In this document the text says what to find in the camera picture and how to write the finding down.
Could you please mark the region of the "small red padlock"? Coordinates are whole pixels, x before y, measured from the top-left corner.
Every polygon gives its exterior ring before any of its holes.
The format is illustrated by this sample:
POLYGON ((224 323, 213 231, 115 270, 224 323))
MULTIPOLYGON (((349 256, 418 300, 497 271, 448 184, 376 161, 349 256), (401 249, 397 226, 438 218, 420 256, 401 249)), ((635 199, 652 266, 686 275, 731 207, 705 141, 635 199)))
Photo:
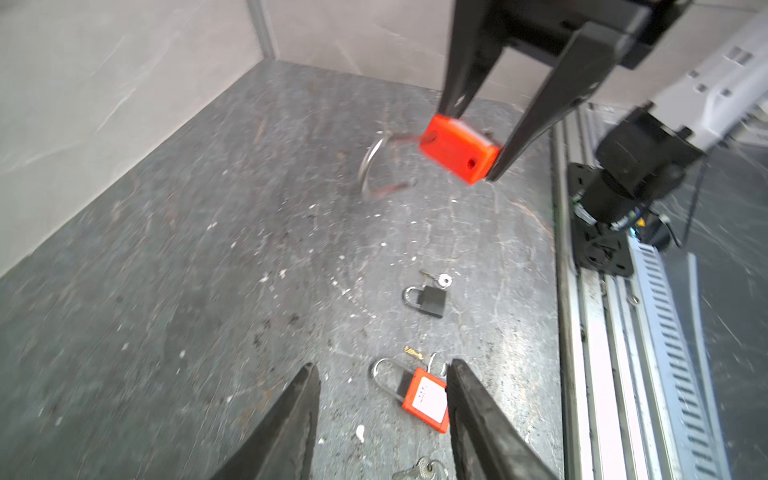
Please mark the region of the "small red padlock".
POLYGON ((388 144, 415 143, 428 159, 473 185, 484 179, 501 152, 501 146, 460 119, 435 114, 422 134, 377 133, 358 171, 358 182, 364 199, 384 198, 414 187, 415 177, 392 185, 372 188, 369 173, 379 151, 388 144))

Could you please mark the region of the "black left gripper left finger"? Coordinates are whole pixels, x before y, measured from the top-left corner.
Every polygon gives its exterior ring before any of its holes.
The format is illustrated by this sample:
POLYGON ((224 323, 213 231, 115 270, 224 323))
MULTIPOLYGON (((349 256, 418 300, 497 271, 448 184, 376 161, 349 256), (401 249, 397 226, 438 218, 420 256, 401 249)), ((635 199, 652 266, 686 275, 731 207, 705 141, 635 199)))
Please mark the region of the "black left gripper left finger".
POLYGON ((319 416, 317 366, 303 365, 215 479, 308 479, 319 416))

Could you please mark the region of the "aluminium frame rail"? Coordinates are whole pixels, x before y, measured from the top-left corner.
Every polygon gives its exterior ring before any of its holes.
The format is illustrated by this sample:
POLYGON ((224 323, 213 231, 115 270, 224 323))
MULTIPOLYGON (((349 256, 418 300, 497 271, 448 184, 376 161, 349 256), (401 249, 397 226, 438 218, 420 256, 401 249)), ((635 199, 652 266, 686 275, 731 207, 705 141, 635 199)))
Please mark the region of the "aluminium frame rail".
POLYGON ((263 1, 247 0, 246 3, 263 58, 270 60, 276 59, 278 54, 273 39, 270 21, 263 6, 263 1))

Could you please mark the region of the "red long-shackle padlock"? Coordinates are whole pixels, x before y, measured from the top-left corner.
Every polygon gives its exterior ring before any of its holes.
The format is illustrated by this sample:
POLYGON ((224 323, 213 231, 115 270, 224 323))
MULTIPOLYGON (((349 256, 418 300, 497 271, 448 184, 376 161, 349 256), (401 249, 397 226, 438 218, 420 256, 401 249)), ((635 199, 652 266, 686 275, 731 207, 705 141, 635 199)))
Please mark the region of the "red long-shackle padlock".
POLYGON ((371 377, 375 384, 392 396, 403 410, 418 418, 439 433, 449 430, 447 384, 427 370, 417 367, 411 369, 394 358, 381 358, 371 367, 371 377), (400 379, 405 379, 407 389, 404 394, 398 388, 383 381, 381 373, 385 369, 395 369, 400 379))

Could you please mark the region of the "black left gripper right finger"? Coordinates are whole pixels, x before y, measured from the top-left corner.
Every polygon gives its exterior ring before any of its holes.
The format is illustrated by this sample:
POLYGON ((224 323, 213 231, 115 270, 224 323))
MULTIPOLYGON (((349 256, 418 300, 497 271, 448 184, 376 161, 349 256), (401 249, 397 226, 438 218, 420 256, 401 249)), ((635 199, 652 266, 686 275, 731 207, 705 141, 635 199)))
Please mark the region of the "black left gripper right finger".
POLYGON ((458 479, 553 479, 470 366, 447 367, 450 436, 458 479))

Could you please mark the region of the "black padlock near key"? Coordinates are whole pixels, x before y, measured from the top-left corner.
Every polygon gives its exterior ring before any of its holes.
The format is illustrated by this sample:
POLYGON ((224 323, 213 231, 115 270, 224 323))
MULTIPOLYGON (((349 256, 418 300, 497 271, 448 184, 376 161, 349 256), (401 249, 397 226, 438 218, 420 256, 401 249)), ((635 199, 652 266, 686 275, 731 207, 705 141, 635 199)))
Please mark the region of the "black padlock near key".
POLYGON ((413 310, 434 318, 442 318, 445 313, 447 291, 429 285, 409 286, 403 290, 402 299, 404 304, 413 310))

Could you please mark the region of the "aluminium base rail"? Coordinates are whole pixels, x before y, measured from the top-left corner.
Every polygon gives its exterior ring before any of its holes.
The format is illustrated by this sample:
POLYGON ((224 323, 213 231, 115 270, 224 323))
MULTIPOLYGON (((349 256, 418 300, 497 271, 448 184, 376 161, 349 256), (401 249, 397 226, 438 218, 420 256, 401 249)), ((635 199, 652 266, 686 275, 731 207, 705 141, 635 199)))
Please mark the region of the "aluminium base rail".
POLYGON ((694 255, 628 239, 628 277, 575 261, 569 172, 606 132, 582 106, 552 130, 565 475, 730 477, 700 316, 694 255))

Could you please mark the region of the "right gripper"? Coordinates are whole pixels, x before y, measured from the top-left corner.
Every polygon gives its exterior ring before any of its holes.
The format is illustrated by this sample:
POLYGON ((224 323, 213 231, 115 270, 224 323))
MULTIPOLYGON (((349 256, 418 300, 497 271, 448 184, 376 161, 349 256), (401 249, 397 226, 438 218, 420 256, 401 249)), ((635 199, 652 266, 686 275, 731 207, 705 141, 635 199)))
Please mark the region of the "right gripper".
POLYGON ((606 80, 618 63, 618 32, 630 37, 619 65, 635 69, 689 6, 671 0, 456 0, 437 113, 460 118, 504 46, 548 65, 561 54, 489 170, 486 179, 496 181, 606 80))

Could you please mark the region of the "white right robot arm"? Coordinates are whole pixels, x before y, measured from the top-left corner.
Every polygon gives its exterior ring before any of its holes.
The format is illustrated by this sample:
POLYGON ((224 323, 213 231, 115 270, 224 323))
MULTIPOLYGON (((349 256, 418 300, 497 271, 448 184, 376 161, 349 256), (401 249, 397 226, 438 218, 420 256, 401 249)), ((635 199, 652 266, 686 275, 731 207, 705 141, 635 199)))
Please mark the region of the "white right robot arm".
MULTIPOLYGON (((458 1, 437 112, 422 152, 468 184, 499 179, 527 147, 590 99, 611 72, 636 68, 687 10, 685 1, 458 1), (504 143, 463 113, 512 48, 550 70, 504 143)), ((598 169, 570 205, 575 261, 629 275, 622 233, 683 182, 767 94, 767 14, 759 11, 679 80, 635 107, 598 144, 598 169)))

